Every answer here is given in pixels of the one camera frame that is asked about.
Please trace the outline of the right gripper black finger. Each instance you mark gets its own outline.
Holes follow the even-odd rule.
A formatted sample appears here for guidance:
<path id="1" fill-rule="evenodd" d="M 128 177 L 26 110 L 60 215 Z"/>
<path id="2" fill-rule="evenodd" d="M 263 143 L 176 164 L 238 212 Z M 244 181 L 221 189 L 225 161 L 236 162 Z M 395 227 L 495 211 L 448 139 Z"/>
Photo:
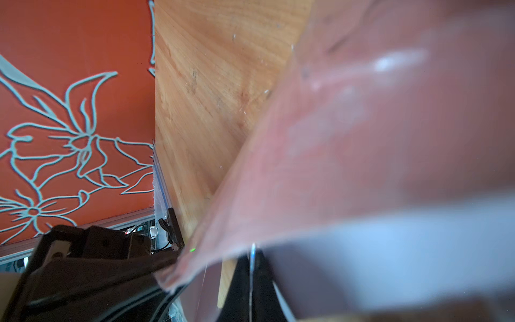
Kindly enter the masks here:
<path id="1" fill-rule="evenodd" d="M 218 321 L 286 321 L 264 253 L 238 258 Z"/>

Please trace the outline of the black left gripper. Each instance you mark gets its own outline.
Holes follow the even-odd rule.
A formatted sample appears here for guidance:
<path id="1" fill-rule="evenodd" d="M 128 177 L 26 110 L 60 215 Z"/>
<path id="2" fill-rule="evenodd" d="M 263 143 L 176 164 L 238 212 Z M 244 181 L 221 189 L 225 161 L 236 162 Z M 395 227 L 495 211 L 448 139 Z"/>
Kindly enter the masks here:
<path id="1" fill-rule="evenodd" d="M 158 284 L 179 247 L 152 250 L 148 236 L 58 225 L 43 235 L 2 321 L 163 321 L 180 295 Z"/>

